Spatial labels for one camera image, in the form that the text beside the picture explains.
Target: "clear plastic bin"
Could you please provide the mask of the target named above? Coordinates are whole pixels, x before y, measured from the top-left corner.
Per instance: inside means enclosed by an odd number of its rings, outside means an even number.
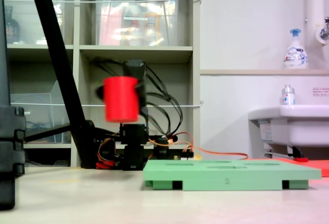
[[[69,123],[65,106],[43,105],[64,104],[58,81],[55,82],[50,93],[11,94],[10,100],[12,106],[19,106],[24,109],[27,135]],[[70,132],[65,132],[32,143],[71,143],[71,135]]]
[[[65,44],[73,43],[73,3],[53,0]],[[47,45],[34,2],[5,1],[7,43]]]
[[[96,3],[96,44],[178,46],[178,1]]]

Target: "faucet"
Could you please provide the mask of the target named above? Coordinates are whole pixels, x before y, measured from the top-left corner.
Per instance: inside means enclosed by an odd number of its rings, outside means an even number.
[[[320,31],[320,37],[323,40],[328,40],[329,39],[329,17],[325,17],[324,18],[324,21],[325,21],[325,23],[327,25],[327,28],[322,29]]]

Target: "table surface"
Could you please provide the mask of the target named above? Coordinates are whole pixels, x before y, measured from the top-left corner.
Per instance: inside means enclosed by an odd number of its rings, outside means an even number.
[[[142,172],[27,168],[1,224],[329,223],[329,178],[309,190],[153,191]]]

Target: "white sink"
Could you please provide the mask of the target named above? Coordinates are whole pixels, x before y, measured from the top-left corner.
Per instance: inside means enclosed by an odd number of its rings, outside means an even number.
[[[287,146],[329,146],[329,105],[281,105],[249,113],[262,139]]]

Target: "green platform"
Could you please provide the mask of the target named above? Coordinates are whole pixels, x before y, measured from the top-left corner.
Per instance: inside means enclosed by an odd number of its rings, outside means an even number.
[[[308,189],[321,170],[276,160],[149,160],[143,175],[154,190],[282,190]]]

